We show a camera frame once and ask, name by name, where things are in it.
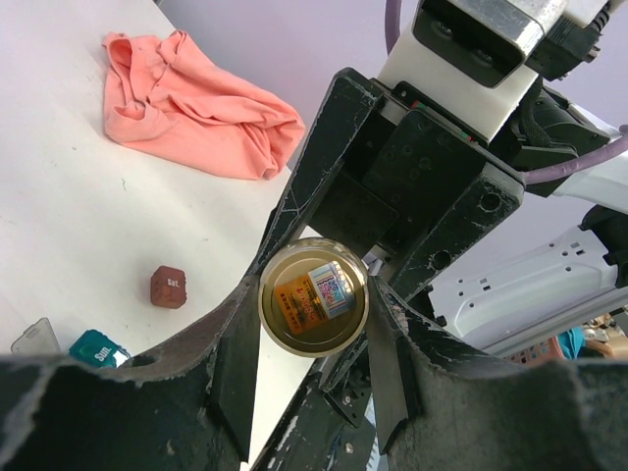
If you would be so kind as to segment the glass pill bottle yellow pills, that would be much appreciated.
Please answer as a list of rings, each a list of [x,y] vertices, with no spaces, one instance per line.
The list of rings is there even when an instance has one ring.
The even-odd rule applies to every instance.
[[[330,356],[354,342],[369,314],[367,270],[339,242],[308,237],[289,243],[261,273],[261,323],[282,349]]]

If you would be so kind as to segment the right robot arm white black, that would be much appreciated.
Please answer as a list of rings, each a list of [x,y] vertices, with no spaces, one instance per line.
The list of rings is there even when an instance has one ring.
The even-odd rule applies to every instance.
[[[332,79],[249,268],[269,336],[314,359],[258,470],[623,470],[627,363],[555,336],[627,301],[627,205],[493,269],[450,265],[528,188],[417,87]]]

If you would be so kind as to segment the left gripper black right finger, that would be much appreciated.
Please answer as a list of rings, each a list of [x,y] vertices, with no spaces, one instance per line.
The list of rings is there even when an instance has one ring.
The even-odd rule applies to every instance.
[[[392,470],[623,470],[627,365],[522,366],[452,336],[368,281],[379,447]]]

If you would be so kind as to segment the teal pill box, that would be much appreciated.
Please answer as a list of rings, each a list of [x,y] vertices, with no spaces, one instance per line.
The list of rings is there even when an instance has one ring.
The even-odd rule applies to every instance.
[[[85,331],[70,347],[70,356],[93,368],[118,368],[131,355],[97,330]]]

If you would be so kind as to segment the grey pill box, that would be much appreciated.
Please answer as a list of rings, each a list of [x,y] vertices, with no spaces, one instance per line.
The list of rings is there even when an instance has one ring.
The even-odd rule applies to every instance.
[[[51,323],[47,317],[40,318],[24,330],[11,345],[16,355],[52,355],[61,352]]]

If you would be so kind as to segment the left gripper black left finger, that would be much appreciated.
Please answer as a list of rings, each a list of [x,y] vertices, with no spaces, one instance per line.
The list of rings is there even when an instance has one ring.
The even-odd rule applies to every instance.
[[[118,368],[1,360],[5,470],[236,470],[250,453],[259,280]]]

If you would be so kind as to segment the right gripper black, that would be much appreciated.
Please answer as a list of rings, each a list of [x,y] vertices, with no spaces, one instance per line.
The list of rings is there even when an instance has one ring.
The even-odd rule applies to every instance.
[[[337,72],[271,212],[249,274],[309,226],[392,265],[369,276],[368,346],[380,450],[392,470],[490,470],[509,446],[499,400],[481,399],[521,367],[480,351],[413,309],[405,278],[424,287],[437,256],[456,259],[520,206],[512,170],[413,90],[388,91]]]

